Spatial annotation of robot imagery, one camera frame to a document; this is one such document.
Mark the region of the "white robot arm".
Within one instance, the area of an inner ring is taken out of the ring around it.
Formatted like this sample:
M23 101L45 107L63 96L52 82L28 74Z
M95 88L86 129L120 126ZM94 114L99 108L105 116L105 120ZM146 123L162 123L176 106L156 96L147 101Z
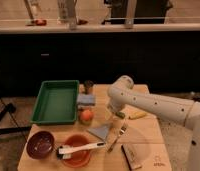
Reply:
M200 171L200 102L133 90L133 79L127 75L119 77L107 89L110 98L108 109L112 113L130 105L181 124L193 131L188 156L187 171Z

